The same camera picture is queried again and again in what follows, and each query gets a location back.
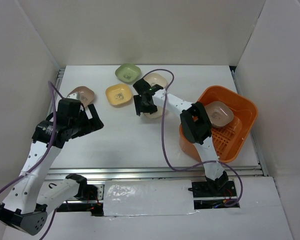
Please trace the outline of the brown plate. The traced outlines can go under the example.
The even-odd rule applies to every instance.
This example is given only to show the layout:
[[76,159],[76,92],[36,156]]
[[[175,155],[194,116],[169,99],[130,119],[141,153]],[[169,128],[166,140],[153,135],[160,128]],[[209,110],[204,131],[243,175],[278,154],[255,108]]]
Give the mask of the brown plate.
[[79,100],[87,107],[93,102],[95,93],[86,86],[78,86],[67,95],[67,98]]
[[221,101],[213,101],[204,108],[211,125],[215,128],[223,128],[234,119],[232,110]]

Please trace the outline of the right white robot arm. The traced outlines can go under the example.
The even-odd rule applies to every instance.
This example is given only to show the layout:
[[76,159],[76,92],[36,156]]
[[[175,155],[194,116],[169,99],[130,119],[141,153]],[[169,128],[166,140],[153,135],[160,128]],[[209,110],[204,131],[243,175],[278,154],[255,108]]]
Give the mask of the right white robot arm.
[[163,112],[168,110],[180,118],[183,136],[194,145],[203,162],[209,193],[219,196],[229,178],[213,145],[212,124],[204,105],[198,101],[185,101],[158,84],[151,86],[143,78],[132,86],[137,92],[133,100],[138,116],[141,113],[155,113],[161,107]]

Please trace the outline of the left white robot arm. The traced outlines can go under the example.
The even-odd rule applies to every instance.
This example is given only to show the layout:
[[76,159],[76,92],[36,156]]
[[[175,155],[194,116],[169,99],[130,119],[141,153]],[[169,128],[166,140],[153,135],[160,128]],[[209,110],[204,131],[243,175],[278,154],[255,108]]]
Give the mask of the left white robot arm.
[[0,203],[0,222],[34,236],[44,227],[48,215],[63,202],[70,198],[85,201],[92,191],[98,190],[82,175],[70,173],[61,183],[40,194],[47,173],[65,143],[104,127],[95,106],[87,107],[91,117],[79,100],[61,99],[53,113],[36,126],[28,158],[11,191]]

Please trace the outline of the yellow square plate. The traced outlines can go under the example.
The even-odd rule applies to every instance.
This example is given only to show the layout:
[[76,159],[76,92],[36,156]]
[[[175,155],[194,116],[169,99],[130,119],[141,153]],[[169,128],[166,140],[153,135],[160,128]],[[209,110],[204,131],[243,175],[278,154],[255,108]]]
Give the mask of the yellow square plate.
[[124,83],[109,86],[105,90],[105,95],[108,102],[114,107],[127,104],[133,97],[130,87]]

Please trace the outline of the orange plastic bin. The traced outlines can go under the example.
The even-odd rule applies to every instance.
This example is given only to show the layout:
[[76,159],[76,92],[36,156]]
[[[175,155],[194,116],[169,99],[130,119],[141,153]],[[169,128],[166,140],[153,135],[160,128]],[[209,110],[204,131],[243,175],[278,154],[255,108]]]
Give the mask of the orange plastic bin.
[[234,114],[224,127],[211,129],[213,145],[219,160],[230,163],[236,159],[258,116],[256,105],[249,99],[223,86],[208,87],[198,101],[204,106],[220,101]]

